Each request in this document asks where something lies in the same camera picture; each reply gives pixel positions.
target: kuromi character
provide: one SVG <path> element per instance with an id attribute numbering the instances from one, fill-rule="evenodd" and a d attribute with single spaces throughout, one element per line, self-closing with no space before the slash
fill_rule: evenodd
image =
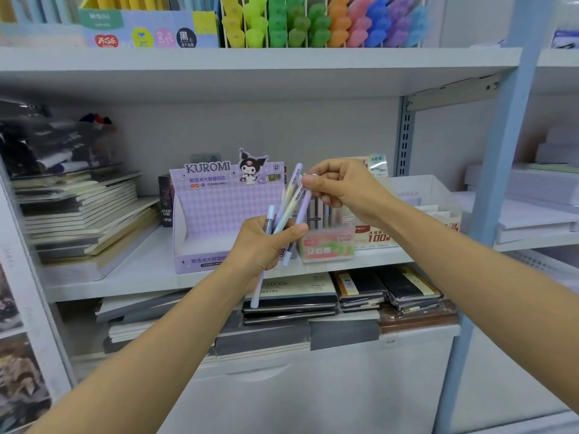
<path id="1" fill-rule="evenodd" d="M 250 186 L 255 184 L 257 180 L 257 173 L 261 167 L 267 161 L 267 156 L 255 159 L 250 156 L 243 149 L 239 150 L 239 170 L 242 172 L 242 181 L 245 181 L 245 185 Z"/>

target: purple display box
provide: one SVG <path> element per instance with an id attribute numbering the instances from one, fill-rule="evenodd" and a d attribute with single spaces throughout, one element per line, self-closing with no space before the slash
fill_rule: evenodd
<path id="1" fill-rule="evenodd" d="M 277 212 L 285 191 L 283 162 L 249 157 L 244 170 L 251 160 L 263 159 L 265 163 L 250 174 L 229 161 L 170 170 L 175 189 L 173 259 L 177 274 L 213 269 L 227 257 L 245 219 L 267 214 L 269 205 Z"/>

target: left hand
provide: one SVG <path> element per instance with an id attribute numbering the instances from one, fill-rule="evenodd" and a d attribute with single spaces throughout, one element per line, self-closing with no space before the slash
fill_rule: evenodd
<path id="1" fill-rule="evenodd" d="M 234 268 L 246 281 L 258 278 L 265 269 L 272 269 L 277 265 L 280 249 L 308 232 L 307 224 L 298 224 L 278 234 L 265 234 L 265 219 L 265 216 L 258 216 L 243 222 L 233 248 L 222 263 L 222 266 Z M 247 290 L 243 293 L 255 289 L 255 284 L 248 283 L 246 286 Z"/>

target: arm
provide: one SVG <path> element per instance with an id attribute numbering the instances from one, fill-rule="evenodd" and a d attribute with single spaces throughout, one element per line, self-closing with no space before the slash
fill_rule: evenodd
<path id="1" fill-rule="evenodd" d="M 491 340 L 579 411 L 579 296 L 403 203 L 357 160 L 326 160 L 310 173 L 320 176 L 306 175 L 306 187 L 387 231 Z"/>
<path id="2" fill-rule="evenodd" d="M 245 221 L 219 268 L 28 432 L 155 434 L 239 299 L 253 292 L 261 271 L 277 264 L 281 247 L 308 231 L 300 224 L 266 235 L 264 221 Z"/>

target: hand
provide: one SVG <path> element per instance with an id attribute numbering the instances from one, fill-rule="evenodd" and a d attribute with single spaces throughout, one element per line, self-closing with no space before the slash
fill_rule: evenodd
<path id="1" fill-rule="evenodd" d="M 278 234 L 265 234 L 265 216 L 249 218 L 235 239 L 233 248 L 221 266 L 235 269 L 244 285 L 244 294 L 253 292 L 262 271 L 272 269 L 279 260 L 280 248 L 308 232 L 307 224 L 292 225 Z"/>
<path id="2" fill-rule="evenodd" d="M 356 217 L 373 227 L 383 228 L 381 204 L 395 199 L 359 160 L 354 159 L 322 161 L 302 177 L 302 184 L 325 204 L 335 208 L 346 205 Z"/>

